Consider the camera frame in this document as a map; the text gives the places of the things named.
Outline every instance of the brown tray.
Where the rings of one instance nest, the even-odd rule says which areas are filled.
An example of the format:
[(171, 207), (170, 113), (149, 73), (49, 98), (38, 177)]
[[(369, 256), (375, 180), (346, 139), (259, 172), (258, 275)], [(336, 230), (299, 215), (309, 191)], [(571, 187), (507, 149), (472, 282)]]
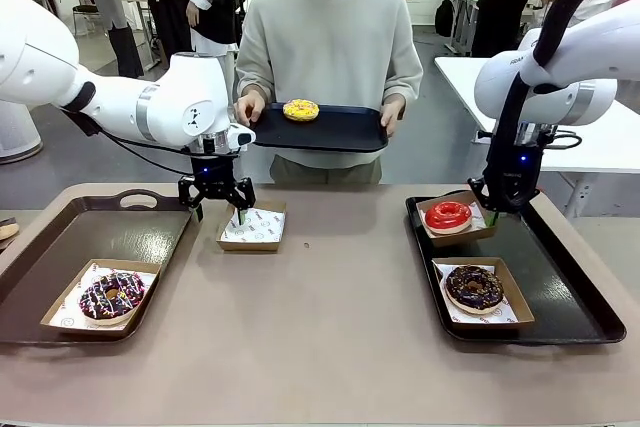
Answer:
[[(147, 201), (125, 205), (135, 202), (128, 197), (140, 195), (147, 201), (153, 198), (156, 205), (150, 207)], [(0, 275), (0, 343), (96, 344), (131, 336), (144, 320), (190, 218), (191, 212), (177, 198), (148, 190), (72, 200)], [(40, 325), (52, 303), (91, 259), (162, 265), (149, 300), (123, 337), (65, 334)]]

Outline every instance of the red donut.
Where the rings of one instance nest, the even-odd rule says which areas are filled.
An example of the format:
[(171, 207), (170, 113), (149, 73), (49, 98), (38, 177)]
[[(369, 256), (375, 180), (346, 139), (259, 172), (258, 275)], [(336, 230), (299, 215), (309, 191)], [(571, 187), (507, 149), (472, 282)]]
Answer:
[(471, 225), (471, 209), (460, 202), (440, 202), (427, 211), (425, 222), (434, 234), (457, 234)]

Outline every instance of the brown paper box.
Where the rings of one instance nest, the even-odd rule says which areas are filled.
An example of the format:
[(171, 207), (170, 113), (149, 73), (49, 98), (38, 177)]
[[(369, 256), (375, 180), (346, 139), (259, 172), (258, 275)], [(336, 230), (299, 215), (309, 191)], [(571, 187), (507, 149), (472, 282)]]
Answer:
[[(258, 200), (254, 208), (261, 210), (268, 210), (270, 212), (279, 212), (286, 214), (287, 204), (278, 200)], [(216, 234), (216, 241), (222, 250), (227, 252), (277, 252), (284, 236), (284, 230), (280, 236), (280, 242), (229, 242), (222, 240), (222, 234), (224, 229), (227, 228), (227, 224), (233, 218), (235, 213), (235, 207), (232, 205), (227, 206), (227, 210), (222, 217), (222, 222), (218, 226), (218, 233)]]
[[(77, 328), (74, 329), (72, 327), (69, 328), (69, 327), (59, 327), (56, 325), (49, 325), (49, 322), (51, 321), (55, 313), (58, 311), (58, 308), (62, 305), (62, 302), (64, 302), (64, 299), (67, 297), (67, 295), (69, 295), (69, 293), (71, 292), (71, 290), (73, 290), (76, 284), (80, 282), (80, 279), (82, 279), (82, 276), (85, 274), (87, 270), (91, 268), (93, 264), (98, 264), (100, 267), (106, 267), (108, 269), (129, 270), (132, 272), (144, 272), (148, 274), (156, 274), (156, 277), (153, 280), (153, 283), (151, 284), (151, 286), (149, 287), (149, 290), (145, 293), (144, 298), (142, 299), (142, 302), (140, 303), (140, 305), (138, 305), (135, 308), (133, 315), (129, 317), (129, 319), (126, 321), (125, 327), (123, 329), (116, 329), (116, 330), (107, 330), (107, 329), (99, 329), (99, 328), (98, 329), (77, 329)], [(60, 294), (60, 296), (56, 299), (53, 305), (49, 308), (47, 313), (44, 314), (44, 317), (40, 321), (40, 325), (43, 325), (48, 329), (54, 329), (59, 332), (65, 332), (69, 334), (82, 334), (82, 335), (93, 334), (93, 335), (108, 335), (112, 337), (125, 337), (128, 335), (130, 326), (134, 325), (133, 320), (138, 316), (138, 314), (142, 310), (141, 307), (144, 306), (149, 301), (149, 298), (153, 294), (155, 285), (158, 282), (158, 274), (161, 269), (162, 269), (162, 265), (149, 264), (147, 262), (133, 262), (129, 260), (113, 260), (113, 259), (92, 259), (89, 262), (87, 262), (87, 265), (85, 265), (80, 272), (78, 272), (78, 275), (75, 276), (75, 278), (67, 286), (64, 292)]]
[(440, 270), (435, 264), (448, 265), (491, 265), (495, 268), (495, 275), (502, 283), (504, 296), (509, 301), (513, 313), (516, 314), (518, 322), (515, 324), (464, 324), (456, 323), (456, 328), (461, 329), (514, 329), (518, 326), (535, 322), (535, 317), (529, 309), (529, 305), (525, 300), (518, 284), (509, 272), (507, 264), (499, 257), (447, 257), (441, 259), (433, 259), (433, 268), (436, 269), (438, 277), (441, 278)]
[(476, 199), (476, 196), (470, 190), (467, 190), (465, 192), (460, 192), (458, 194), (445, 195), (443, 197), (437, 197), (435, 199), (425, 200), (423, 202), (418, 203), (417, 207), (418, 207), (418, 213), (420, 214), (420, 221), (422, 222), (422, 226), (428, 232), (429, 238), (431, 239), (431, 242), (433, 242), (434, 247), (438, 248), (438, 247), (447, 247), (449, 245), (455, 245), (455, 244), (464, 244), (464, 243), (472, 242), (474, 240), (487, 239), (495, 235), (497, 230), (497, 227), (495, 225), (493, 227), (487, 227), (480, 230), (467, 229), (460, 233), (450, 234), (450, 235), (440, 235), (440, 234), (434, 234), (433, 232), (431, 232), (425, 222), (425, 214), (434, 205), (439, 204), (440, 202), (446, 202), (446, 201), (460, 202), (462, 204), (467, 204), (467, 205), (471, 205), (475, 202), (478, 205), (480, 212), (482, 212), (482, 216), (484, 217), (484, 221), (487, 225), (489, 225), (489, 222), (491, 221), (491, 217), (493, 216), (493, 213), (484, 209), (480, 205), (480, 202), (478, 202), (478, 199)]

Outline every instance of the white sweatshirt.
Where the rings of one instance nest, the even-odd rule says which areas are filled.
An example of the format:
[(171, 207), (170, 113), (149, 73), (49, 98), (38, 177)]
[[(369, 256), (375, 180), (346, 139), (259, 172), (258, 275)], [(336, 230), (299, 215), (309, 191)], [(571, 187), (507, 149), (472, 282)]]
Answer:
[[(414, 101), (423, 73), (405, 0), (253, 0), (237, 70), (240, 94), (257, 84), (276, 102), (307, 99), (378, 111), (391, 94)], [(366, 164), (380, 155), (277, 153), (323, 169)]]

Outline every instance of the backpack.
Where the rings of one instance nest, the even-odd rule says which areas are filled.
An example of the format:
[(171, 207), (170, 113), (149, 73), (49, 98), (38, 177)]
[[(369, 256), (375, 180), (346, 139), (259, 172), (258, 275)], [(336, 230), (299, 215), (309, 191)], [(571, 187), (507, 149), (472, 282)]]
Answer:
[(450, 37), (452, 27), (453, 4), (450, 0), (443, 0), (436, 10), (436, 32), (443, 37)]

